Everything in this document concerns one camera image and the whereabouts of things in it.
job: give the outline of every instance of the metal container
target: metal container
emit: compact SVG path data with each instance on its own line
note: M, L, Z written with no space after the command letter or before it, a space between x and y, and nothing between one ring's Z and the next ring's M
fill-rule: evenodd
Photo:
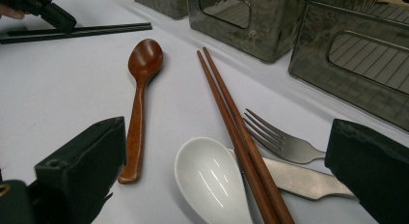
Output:
M409 130L409 4L307 0L289 73Z
M192 29L265 63L295 45L304 0L187 0Z
M187 0L135 0L173 19L187 16Z

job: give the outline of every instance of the cutlery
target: cutlery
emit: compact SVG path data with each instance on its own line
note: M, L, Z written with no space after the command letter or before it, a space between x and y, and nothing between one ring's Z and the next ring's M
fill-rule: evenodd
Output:
M144 152L145 90L153 76L161 69L162 62L162 49L152 39L139 42L129 57L129 71L137 86L126 139L127 161L118 178L119 183L133 183L140 177Z
M106 34L136 32L151 30L150 23L133 23L120 25L92 26L73 28L71 33L64 33L56 29L10 31L7 38L0 39L1 44L22 43L22 42L42 42L59 39L82 38Z
M233 149L229 152L235 157ZM313 201L326 196L356 198L332 175L270 158L263 160L276 185L285 192Z
M187 141L177 153L175 177L184 199L206 223L253 223L237 163L219 142Z
M314 148L309 142L291 136L263 120L250 109L245 113L248 119L244 121L245 128L265 148L277 156L300 164L306 164L314 159L325 158L325 152Z
M204 55L216 80L210 73L202 53L197 51L197 54L229 136L231 137L238 161L248 179L264 222L294 223L277 185L274 183L273 178L262 160L259 149L251 135L244 128L241 115L209 52L204 48Z

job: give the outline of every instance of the black chopstick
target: black chopstick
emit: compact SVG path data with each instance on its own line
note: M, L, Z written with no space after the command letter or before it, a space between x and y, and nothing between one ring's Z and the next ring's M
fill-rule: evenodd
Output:
M91 27L79 27L74 28L71 33L88 32L88 31L102 31L108 29L122 29L131 27L145 27L151 26L150 22L145 23L131 23L131 24L117 24L117 25L104 25L104 26L91 26ZM58 29L42 29L42 30L20 30L20 31L9 31L7 35L9 37L22 37L22 36L37 36L37 35L54 35L54 34L64 34Z
M151 25L145 26L128 26L122 28L108 28L108 29L95 29L91 31L82 31L82 32L72 32L69 34L55 34L55 35L36 35L36 36L24 36L16 38L5 38L0 39L0 44L10 44L10 43L22 43L22 42L42 42L42 41L51 41L51 40L60 40L60 39L71 39L71 38L82 38L98 35L107 35L107 34L116 34L116 33L126 33L126 32L136 32L151 30Z

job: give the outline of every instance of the metal fork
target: metal fork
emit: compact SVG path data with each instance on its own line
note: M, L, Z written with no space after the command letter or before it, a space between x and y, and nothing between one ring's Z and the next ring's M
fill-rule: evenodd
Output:
M325 152L317 150L309 142L277 129L249 109L246 111L251 114L245 113L250 121L243 118L247 124L246 129L258 142L277 156L300 164L325 158Z

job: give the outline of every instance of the spoon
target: spoon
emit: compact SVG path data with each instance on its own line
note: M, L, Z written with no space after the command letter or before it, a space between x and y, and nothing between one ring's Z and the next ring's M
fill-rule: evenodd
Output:
M145 88L161 69L162 62L162 49L152 39L139 42L130 54L128 67L137 86L126 140L127 160L118 178L119 183L133 183L140 177L144 152Z
M177 153L175 177L206 223L253 223L236 161L219 142L205 137L186 142Z

